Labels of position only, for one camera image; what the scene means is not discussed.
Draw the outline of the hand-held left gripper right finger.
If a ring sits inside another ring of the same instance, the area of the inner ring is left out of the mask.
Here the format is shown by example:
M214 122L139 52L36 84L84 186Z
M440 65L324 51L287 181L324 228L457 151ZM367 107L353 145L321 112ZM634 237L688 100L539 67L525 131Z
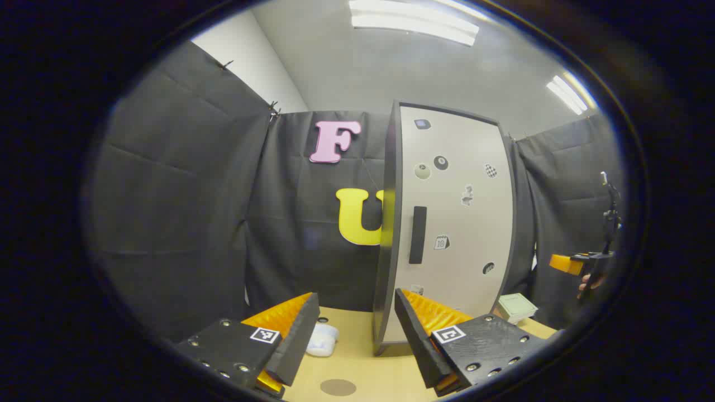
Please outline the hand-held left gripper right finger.
M438 396L492 386L547 346L497 315L472 318L409 290L395 290L395 313L422 381Z

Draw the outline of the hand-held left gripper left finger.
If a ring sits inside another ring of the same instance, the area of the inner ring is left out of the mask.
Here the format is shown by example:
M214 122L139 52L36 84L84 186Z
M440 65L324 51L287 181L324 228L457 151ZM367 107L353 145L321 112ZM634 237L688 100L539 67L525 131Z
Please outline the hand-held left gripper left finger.
M293 385L320 313L306 293L243 320L220 318L175 349L222 381L280 399Z

